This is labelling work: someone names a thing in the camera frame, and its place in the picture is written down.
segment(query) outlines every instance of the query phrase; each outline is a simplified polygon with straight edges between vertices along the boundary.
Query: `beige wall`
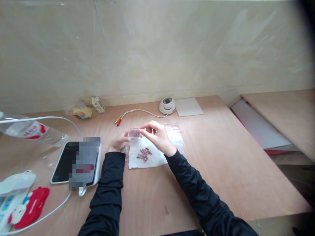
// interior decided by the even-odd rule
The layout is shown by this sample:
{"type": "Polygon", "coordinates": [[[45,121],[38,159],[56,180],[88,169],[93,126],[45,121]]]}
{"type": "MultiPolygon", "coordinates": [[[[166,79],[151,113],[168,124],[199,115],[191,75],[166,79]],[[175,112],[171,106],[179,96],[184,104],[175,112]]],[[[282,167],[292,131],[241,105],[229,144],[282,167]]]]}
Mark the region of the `beige wall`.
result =
{"type": "Polygon", "coordinates": [[[314,87],[293,2],[0,2],[0,110],[62,110],[314,87]]]}

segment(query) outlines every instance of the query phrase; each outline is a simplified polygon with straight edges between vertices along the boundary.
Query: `charging cable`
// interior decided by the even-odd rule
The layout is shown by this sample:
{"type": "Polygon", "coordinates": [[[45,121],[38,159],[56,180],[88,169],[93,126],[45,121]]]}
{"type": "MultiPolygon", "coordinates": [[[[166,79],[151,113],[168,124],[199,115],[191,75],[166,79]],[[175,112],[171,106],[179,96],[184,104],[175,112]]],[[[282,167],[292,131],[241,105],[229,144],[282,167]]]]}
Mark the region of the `charging cable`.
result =
{"type": "MultiPolygon", "coordinates": [[[[79,128],[71,121],[71,120],[68,120],[64,117],[58,117],[58,116],[43,116],[43,117],[38,117],[38,118],[27,118],[27,119],[21,119],[21,120],[5,120],[5,121],[0,121],[0,124],[3,124],[3,123],[16,123],[16,122],[24,122],[24,121],[33,121],[33,120],[43,120],[43,119],[50,119],[50,118],[57,118],[57,119],[63,119],[63,120],[67,120],[69,121],[71,124],[74,125],[74,127],[77,129],[78,133],[80,134],[80,137],[82,137],[82,134],[79,130],[79,128]]],[[[48,216],[50,216],[52,213],[54,213],[56,210],[58,210],[70,197],[72,192],[69,193],[68,197],[63,201],[63,203],[61,203],[55,210],[53,210],[52,212],[50,212],[49,214],[47,214],[46,216],[44,216],[43,218],[41,218],[40,220],[34,222],[33,224],[30,224],[29,226],[23,228],[23,229],[19,229],[19,230],[16,230],[16,231],[12,231],[12,232],[6,232],[6,233],[2,233],[0,232],[0,235],[11,235],[11,234],[16,234],[16,233],[20,233],[24,230],[27,230],[29,229],[30,227],[34,226],[35,224],[41,222],[43,219],[47,218],[48,216]]]]}
{"type": "Polygon", "coordinates": [[[46,216],[44,216],[43,218],[41,218],[40,220],[34,222],[33,224],[30,224],[29,226],[26,226],[25,228],[23,229],[19,229],[19,230],[16,230],[16,231],[12,231],[12,232],[6,232],[6,233],[2,233],[0,232],[0,235],[11,235],[11,234],[16,234],[16,233],[20,233],[24,230],[27,230],[29,229],[30,227],[34,226],[35,224],[41,222],[43,219],[46,219],[48,216],[50,216],[52,213],[54,213],[56,210],[58,210],[70,197],[72,192],[69,193],[68,197],[63,201],[63,203],[61,203],[55,210],[53,210],[51,213],[47,214],[46,216]]]}
{"type": "Polygon", "coordinates": [[[15,123],[15,122],[24,122],[24,121],[33,121],[33,120],[43,120],[43,119],[50,119],[50,118],[57,118],[57,119],[63,119],[69,121],[71,124],[74,125],[74,127],[77,129],[80,137],[82,137],[82,134],[79,130],[79,128],[71,121],[68,120],[67,118],[64,117],[59,117],[59,116],[43,116],[43,117],[37,117],[37,118],[27,118],[27,119],[21,119],[21,120],[6,120],[6,121],[0,121],[0,124],[4,123],[15,123]]]}
{"type": "Polygon", "coordinates": [[[153,114],[153,113],[151,113],[151,112],[149,112],[149,111],[146,111],[146,110],[133,109],[133,110],[126,111],[125,113],[123,113],[123,114],[115,121],[115,124],[118,122],[118,123],[117,123],[117,126],[119,126],[120,123],[121,123],[121,121],[122,121],[122,118],[123,118],[127,113],[134,112],[134,111],[137,111],[137,110],[138,110],[138,111],[147,112],[147,113],[149,113],[149,114],[151,114],[151,115],[153,115],[153,116],[156,116],[156,117],[158,117],[158,118],[164,118],[164,117],[168,116],[168,115],[165,115],[165,116],[157,116],[157,115],[155,115],[155,114],[153,114]]]}

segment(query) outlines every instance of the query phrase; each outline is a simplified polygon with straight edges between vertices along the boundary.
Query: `black sleeve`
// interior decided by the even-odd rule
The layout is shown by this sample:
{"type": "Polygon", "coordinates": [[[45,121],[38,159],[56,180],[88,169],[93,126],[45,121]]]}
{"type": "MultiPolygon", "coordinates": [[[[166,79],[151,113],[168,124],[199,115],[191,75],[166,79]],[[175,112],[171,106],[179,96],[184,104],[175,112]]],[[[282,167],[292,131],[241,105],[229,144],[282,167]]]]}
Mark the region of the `black sleeve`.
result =
{"type": "Polygon", "coordinates": [[[102,175],[90,203],[91,212],[80,229],[79,236],[119,234],[124,168],[124,153],[105,154],[102,175]]]}
{"type": "Polygon", "coordinates": [[[258,236],[244,220],[233,215],[227,204],[202,179],[199,171],[178,151],[172,157],[165,157],[206,235],[258,236]]]}

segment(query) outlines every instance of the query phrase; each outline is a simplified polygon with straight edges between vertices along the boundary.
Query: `small box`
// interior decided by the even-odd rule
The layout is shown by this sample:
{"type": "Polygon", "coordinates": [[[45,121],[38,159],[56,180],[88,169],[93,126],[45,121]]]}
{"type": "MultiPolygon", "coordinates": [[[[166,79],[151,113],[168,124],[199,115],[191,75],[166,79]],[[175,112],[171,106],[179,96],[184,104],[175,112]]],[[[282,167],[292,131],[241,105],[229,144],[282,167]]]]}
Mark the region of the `small box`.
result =
{"type": "Polygon", "coordinates": [[[92,104],[99,114],[105,113],[105,107],[99,99],[99,96],[92,97],[92,104]]]}

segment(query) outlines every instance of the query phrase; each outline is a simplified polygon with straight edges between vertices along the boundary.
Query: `person's right hand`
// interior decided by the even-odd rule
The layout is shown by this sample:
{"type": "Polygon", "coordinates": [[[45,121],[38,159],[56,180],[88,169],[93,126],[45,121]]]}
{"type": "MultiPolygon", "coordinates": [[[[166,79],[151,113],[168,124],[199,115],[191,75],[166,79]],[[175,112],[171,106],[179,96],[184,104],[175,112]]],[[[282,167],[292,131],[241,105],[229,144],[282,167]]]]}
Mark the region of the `person's right hand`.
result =
{"type": "Polygon", "coordinates": [[[177,152],[176,147],[172,144],[167,135],[164,125],[156,121],[150,121],[138,129],[138,131],[168,157],[174,156],[177,152]]]}

